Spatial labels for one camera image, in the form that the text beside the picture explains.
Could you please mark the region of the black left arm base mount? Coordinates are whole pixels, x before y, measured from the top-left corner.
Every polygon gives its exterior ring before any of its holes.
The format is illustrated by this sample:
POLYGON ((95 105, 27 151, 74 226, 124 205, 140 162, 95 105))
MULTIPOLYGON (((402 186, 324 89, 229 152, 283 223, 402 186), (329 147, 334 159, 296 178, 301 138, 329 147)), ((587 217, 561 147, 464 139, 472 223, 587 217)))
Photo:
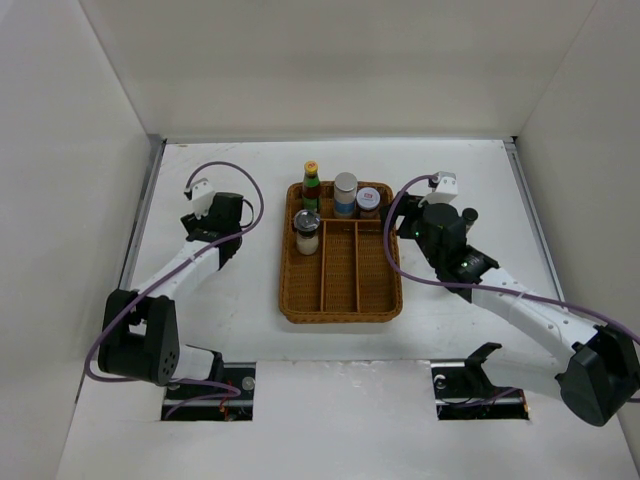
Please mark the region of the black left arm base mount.
POLYGON ((247 422, 253 420, 256 364, 225 365, 228 388, 176 385, 165 391, 160 420, 170 422, 247 422))

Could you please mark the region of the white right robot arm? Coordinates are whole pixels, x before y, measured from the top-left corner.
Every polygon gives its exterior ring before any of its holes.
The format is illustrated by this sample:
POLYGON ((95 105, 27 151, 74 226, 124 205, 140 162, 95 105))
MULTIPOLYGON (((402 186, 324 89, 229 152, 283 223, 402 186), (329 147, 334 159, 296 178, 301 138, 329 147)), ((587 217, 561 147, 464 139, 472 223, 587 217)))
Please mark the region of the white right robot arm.
POLYGON ((467 234, 478 219, 407 193, 380 210, 383 235, 414 241, 436 275, 433 285, 505 320, 555 360, 545 374, 550 393, 592 426, 605 425, 623 406, 638 402, 639 358, 633 335, 611 320, 526 289, 500 264, 471 246, 467 234))

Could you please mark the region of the clear jar grey lid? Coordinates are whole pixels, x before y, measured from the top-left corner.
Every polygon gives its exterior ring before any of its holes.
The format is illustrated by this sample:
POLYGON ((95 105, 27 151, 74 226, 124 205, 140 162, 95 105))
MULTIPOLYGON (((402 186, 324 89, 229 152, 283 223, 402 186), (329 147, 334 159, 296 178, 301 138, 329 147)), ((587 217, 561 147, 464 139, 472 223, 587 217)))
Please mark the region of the clear jar grey lid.
POLYGON ((307 209, 300 210, 295 214, 293 224, 298 252, 306 256, 313 255, 319 247, 319 214, 307 209))

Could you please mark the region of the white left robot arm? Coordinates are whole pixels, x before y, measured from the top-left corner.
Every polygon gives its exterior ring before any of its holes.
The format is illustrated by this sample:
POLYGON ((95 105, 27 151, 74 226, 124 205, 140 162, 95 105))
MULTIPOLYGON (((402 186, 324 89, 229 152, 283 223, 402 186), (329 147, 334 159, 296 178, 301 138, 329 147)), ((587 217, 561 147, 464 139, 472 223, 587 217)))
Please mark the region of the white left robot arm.
POLYGON ((176 303, 221 270, 238 251, 241 238, 197 254, 218 239, 241 231, 243 204, 239 194, 214 194, 207 214, 181 218, 186 242, 168 264, 136 289, 117 289, 109 295, 104 329, 127 305, 139 302, 100 342, 98 366, 102 372, 158 386, 187 380, 206 399, 221 393, 225 377, 222 355, 180 342, 176 303))

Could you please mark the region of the white bead jar silver lid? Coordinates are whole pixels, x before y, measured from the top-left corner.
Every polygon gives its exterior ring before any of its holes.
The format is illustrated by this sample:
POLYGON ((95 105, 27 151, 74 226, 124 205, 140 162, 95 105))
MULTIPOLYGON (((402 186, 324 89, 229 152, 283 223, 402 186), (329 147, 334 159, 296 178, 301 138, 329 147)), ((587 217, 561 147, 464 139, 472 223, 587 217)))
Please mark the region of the white bead jar silver lid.
POLYGON ((355 212, 358 181, 354 174, 339 173, 334 180, 333 211, 336 218, 352 218, 355 212))

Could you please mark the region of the red sauce bottle yellow cap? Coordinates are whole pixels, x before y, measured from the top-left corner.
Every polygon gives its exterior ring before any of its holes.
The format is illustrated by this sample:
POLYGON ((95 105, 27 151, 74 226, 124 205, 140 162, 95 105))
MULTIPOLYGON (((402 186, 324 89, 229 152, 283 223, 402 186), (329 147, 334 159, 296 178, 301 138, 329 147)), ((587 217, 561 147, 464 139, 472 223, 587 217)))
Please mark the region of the red sauce bottle yellow cap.
POLYGON ((316 213, 321 210, 321 181, 318 176, 318 164, 315 161, 307 161, 304 164, 304 177, 302 181, 303 208, 316 213))

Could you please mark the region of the brown spice jar red label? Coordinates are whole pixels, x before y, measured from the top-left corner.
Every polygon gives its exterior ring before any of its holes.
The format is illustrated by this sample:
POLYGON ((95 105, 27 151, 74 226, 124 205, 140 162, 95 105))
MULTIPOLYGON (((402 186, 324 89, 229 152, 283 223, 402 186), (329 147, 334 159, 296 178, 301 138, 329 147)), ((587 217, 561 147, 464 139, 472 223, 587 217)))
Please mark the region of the brown spice jar red label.
POLYGON ((380 207, 380 193, 373 187, 363 187, 356 195, 358 216, 360 219, 374 219, 380 207))

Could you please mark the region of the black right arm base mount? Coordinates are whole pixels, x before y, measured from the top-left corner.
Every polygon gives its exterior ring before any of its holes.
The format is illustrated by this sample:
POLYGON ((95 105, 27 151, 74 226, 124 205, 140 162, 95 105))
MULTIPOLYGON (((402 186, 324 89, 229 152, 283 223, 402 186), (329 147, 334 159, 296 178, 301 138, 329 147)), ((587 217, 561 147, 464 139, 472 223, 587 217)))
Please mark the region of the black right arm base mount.
POLYGON ((524 392, 492 384, 483 369, 488 357, 501 348, 499 343, 488 342, 464 359, 431 363, 440 421, 529 420, 524 392))

